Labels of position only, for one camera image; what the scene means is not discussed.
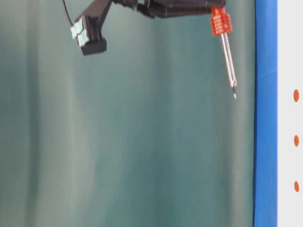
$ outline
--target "blue frame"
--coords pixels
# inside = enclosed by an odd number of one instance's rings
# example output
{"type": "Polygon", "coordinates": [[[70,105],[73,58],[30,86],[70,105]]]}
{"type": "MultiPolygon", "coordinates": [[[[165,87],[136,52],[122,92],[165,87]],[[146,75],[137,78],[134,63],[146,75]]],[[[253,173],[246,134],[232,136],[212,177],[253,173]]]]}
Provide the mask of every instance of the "blue frame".
{"type": "Polygon", "coordinates": [[[254,227],[277,226],[277,0],[256,0],[254,227]]]}

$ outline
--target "screwdriver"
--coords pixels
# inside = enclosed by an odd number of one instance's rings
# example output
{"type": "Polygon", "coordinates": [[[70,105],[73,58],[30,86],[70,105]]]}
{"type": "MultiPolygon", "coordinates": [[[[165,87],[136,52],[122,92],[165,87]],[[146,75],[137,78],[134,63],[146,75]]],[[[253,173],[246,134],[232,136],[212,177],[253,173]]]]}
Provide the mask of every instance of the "screwdriver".
{"type": "Polygon", "coordinates": [[[228,80],[232,88],[233,96],[237,99],[236,87],[238,85],[235,69],[232,61],[232,52],[229,45],[228,33],[232,31],[231,16],[225,12],[225,8],[212,8],[211,25],[213,35],[219,36],[225,56],[228,80]]]}

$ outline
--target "metal shaft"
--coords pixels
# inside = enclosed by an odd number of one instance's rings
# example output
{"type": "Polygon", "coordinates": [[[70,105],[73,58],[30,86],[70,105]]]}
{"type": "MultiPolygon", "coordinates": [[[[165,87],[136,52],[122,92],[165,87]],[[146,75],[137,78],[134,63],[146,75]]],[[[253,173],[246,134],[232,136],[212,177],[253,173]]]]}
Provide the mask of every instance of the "metal shaft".
{"type": "Polygon", "coordinates": [[[231,52],[231,48],[229,45],[227,33],[221,34],[220,39],[221,39],[221,43],[222,43],[223,53],[225,56],[229,83],[230,83],[230,86],[233,91],[233,96],[235,99],[237,99],[236,87],[238,85],[238,82],[237,82],[236,75],[235,75],[235,69],[234,69],[233,61],[232,61],[232,52],[231,52]]]}

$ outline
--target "teal wall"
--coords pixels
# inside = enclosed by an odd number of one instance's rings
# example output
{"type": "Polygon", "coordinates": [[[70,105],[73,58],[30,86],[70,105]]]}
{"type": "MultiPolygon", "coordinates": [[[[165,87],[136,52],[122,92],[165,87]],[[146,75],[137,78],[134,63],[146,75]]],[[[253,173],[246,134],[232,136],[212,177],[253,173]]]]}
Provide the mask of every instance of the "teal wall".
{"type": "Polygon", "coordinates": [[[0,227],[251,227],[254,3],[227,10],[236,102],[209,15],[113,4],[83,57],[60,1],[3,2],[0,227]]]}

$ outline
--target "orange dot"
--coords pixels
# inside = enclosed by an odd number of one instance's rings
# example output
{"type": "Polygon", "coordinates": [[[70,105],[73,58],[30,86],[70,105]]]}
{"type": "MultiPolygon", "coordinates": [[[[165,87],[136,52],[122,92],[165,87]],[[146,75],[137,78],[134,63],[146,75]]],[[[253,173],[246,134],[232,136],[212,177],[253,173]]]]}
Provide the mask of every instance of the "orange dot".
{"type": "Polygon", "coordinates": [[[296,89],[296,90],[294,91],[294,101],[295,101],[295,102],[298,102],[298,101],[299,101],[299,98],[300,98],[300,93],[299,93],[298,89],[296,89]]]}
{"type": "Polygon", "coordinates": [[[294,183],[294,190],[296,192],[299,192],[299,190],[300,190],[299,183],[297,181],[294,183]]]}
{"type": "Polygon", "coordinates": [[[298,137],[297,135],[295,135],[295,137],[294,137],[294,145],[295,145],[296,147],[298,147],[299,144],[300,144],[300,139],[299,139],[299,137],[298,137]]]}

